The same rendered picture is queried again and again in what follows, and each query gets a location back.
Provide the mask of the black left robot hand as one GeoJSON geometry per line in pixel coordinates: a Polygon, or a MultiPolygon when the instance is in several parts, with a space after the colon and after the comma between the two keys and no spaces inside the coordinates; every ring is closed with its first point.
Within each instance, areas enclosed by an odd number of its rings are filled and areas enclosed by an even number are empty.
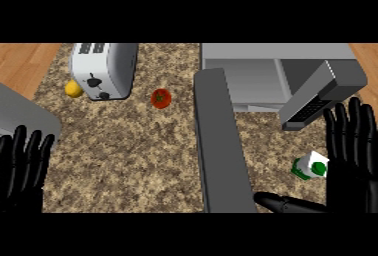
{"type": "Polygon", "coordinates": [[[43,212],[44,180],[55,135],[41,137],[19,125],[13,135],[0,136],[0,213],[43,212]]]}

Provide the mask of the grey flat appliance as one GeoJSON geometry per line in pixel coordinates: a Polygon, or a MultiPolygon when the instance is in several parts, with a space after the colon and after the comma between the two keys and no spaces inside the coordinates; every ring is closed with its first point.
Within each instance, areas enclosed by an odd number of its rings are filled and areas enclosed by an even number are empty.
{"type": "Polygon", "coordinates": [[[12,135],[19,125],[27,126],[27,136],[34,130],[43,135],[61,135],[61,121],[58,117],[0,83],[0,136],[12,135]]]}

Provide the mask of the white and green milk carton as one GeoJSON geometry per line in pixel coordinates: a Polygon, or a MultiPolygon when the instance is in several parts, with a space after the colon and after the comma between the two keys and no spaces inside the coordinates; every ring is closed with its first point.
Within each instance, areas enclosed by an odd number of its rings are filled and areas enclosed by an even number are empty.
{"type": "Polygon", "coordinates": [[[312,178],[325,178],[328,174],[329,159],[316,151],[310,151],[303,157],[297,158],[292,163],[291,172],[303,180],[312,178]]]}

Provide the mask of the silver toaster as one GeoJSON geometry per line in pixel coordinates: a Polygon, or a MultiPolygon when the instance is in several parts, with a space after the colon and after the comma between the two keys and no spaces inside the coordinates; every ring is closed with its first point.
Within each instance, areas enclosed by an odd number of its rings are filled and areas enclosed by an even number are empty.
{"type": "Polygon", "coordinates": [[[93,101],[127,99],[137,63],[137,43],[75,43],[69,71],[93,101]]]}

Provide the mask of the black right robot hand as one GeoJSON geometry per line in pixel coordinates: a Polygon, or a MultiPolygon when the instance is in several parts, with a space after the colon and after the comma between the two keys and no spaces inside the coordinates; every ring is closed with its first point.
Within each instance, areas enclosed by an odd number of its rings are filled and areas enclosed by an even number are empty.
{"type": "Polygon", "coordinates": [[[351,97],[348,107],[335,104],[323,110],[326,122],[326,204],[279,196],[254,194],[255,203],[273,213],[378,213],[378,128],[374,109],[351,97]]]}

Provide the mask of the grey microwave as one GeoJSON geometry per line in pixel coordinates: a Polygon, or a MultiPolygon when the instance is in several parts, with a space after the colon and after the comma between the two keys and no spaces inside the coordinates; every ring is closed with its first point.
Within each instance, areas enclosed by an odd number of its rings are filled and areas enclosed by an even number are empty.
{"type": "Polygon", "coordinates": [[[368,84],[346,43],[202,43],[201,67],[221,69],[232,110],[275,112],[301,130],[368,84]]]}

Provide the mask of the yellow lemon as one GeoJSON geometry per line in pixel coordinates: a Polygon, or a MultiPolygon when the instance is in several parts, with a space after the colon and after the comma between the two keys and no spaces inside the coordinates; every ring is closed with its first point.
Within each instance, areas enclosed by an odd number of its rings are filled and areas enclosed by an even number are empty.
{"type": "Polygon", "coordinates": [[[84,91],[81,86],[78,85],[78,83],[71,80],[66,85],[65,85],[65,94],[71,97],[71,98],[78,98],[83,95],[84,91]]]}

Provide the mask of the dark grey microwave door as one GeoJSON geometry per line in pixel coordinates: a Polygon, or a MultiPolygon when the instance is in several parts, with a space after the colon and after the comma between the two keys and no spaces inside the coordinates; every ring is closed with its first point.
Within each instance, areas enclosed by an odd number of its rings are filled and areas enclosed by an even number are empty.
{"type": "Polygon", "coordinates": [[[195,124],[205,213],[255,213],[253,188],[221,68],[193,78],[195,124]]]}

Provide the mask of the red tomato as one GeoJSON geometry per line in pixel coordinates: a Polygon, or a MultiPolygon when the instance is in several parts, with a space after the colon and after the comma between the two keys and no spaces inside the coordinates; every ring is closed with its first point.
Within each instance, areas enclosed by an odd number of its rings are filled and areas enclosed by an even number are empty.
{"type": "Polygon", "coordinates": [[[155,108],[162,109],[171,103],[171,94],[167,89],[157,89],[151,96],[151,104],[155,108]]]}

